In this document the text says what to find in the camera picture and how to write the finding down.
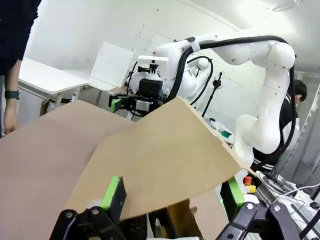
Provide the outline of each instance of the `ceiling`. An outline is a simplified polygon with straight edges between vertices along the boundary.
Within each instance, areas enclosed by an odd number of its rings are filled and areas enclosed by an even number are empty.
[[[241,29],[284,38],[294,49],[295,69],[320,74],[320,0],[191,0]],[[272,11],[278,7],[288,10]]]

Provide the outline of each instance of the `person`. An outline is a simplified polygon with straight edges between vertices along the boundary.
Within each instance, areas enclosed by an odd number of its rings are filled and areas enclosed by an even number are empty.
[[[297,79],[294,81],[294,85],[295,85],[295,106],[297,107],[299,103],[303,102],[307,98],[307,86],[301,80],[297,80]],[[291,93],[291,89],[289,87],[287,90],[287,94],[284,97],[284,100],[283,100],[283,103],[281,106],[281,110],[280,110],[280,116],[279,116],[280,144],[279,144],[277,150],[279,148],[281,148],[287,142],[287,139],[289,137],[289,133],[291,130],[291,125],[292,125],[293,119],[292,119],[292,108],[291,108],[292,96],[290,93]],[[295,122],[294,134],[293,134],[293,137],[291,139],[291,142],[290,142],[287,150],[293,149],[293,147],[295,146],[295,144],[299,138],[299,132],[300,132],[299,122],[300,122],[300,120],[299,120],[299,116],[298,116],[297,112],[295,112],[295,117],[296,117],[296,122]],[[253,154],[254,154],[254,160],[253,160],[253,164],[252,164],[251,168],[253,168],[254,165],[261,163],[261,161],[266,160],[273,153],[264,154],[254,148]],[[274,161],[263,165],[259,169],[253,168],[253,170],[255,170],[255,171],[258,170],[261,172],[271,171],[274,168],[274,166],[276,165],[276,163],[278,162],[278,160],[279,159],[275,159]]]
[[[18,128],[18,79],[31,27],[41,0],[0,0],[0,138],[2,136],[3,87],[6,104],[4,133]]]

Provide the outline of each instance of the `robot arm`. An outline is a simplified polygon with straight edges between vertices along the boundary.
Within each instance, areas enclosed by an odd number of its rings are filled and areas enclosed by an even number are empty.
[[[295,53],[287,42],[276,36],[234,37],[227,40],[218,35],[191,37],[162,45],[153,55],[168,59],[167,65],[158,67],[163,88],[169,93],[163,103],[172,100],[176,95],[183,95],[181,93],[188,89],[188,79],[183,78],[189,71],[186,60],[190,54],[201,49],[212,49],[231,65],[252,61],[255,65],[265,68],[264,84],[258,100],[258,118],[242,115],[237,119],[235,126],[235,152],[250,166],[254,159],[252,147],[262,153],[271,154],[279,146],[279,115],[289,82],[294,90]],[[294,99],[291,104],[295,110]],[[291,138],[292,136],[289,136],[289,141],[278,155],[284,152]]]

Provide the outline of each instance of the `mdf board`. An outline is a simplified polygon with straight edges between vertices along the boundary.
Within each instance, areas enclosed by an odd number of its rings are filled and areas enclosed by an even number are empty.
[[[134,125],[77,100],[0,139],[0,239],[48,240],[108,135]]]
[[[226,143],[177,97],[101,142],[67,205],[81,213],[102,199],[112,176],[127,192],[120,219],[197,196],[244,168]]]

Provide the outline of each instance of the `smartwatch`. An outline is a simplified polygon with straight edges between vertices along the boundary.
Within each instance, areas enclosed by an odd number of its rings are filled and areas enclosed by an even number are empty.
[[[20,99],[20,90],[17,91],[5,91],[4,92],[4,97],[6,99]]]

